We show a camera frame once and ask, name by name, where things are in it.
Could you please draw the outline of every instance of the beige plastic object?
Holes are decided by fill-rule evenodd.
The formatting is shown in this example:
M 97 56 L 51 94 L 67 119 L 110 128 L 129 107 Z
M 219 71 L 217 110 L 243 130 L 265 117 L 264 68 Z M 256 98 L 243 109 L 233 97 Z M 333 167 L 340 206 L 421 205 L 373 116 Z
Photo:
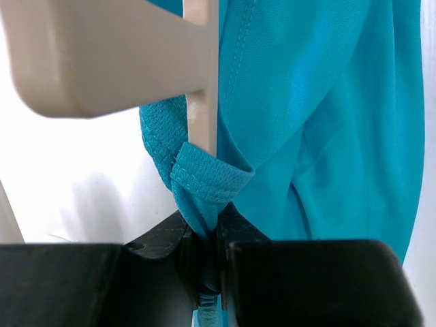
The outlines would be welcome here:
M 32 110 L 95 117 L 187 94 L 189 141 L 215 155 L 218 0 L 184 0 L 184 19 L 146 0 L 0 0 L 0 11 Z
M 0 181 L 0 243 L 24 243 L 5 189 Z

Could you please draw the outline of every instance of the white surface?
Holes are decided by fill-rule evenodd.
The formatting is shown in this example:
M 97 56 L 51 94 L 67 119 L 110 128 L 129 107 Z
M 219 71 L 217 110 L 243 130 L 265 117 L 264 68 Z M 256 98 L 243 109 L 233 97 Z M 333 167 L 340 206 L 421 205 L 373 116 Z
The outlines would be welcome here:
M 426 158 L 405 270 L 436 326 L 436 2 L 422 0 Z M 27 241 L 128 241 L 175 210 L 141 137 L 138 111 L 92 121 L 33 114 L 10 82 L 0 39 L 0 179 Z

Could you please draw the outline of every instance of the teal fabric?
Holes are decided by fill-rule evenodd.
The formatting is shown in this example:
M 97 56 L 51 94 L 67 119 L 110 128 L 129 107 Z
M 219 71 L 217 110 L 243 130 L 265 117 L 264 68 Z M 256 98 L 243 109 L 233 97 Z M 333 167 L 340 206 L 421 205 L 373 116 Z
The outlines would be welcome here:
M 180 1 L 154 2 L 181 15 Z M 140 108 L 204 244 L 199 325 L 225 324 L 213 228 L 229 201 L 273 239 L 376 238 L 404 260 L 423 108 L 419 0 L 221 0 L 217 158 L 186 142 L 183 96 Z

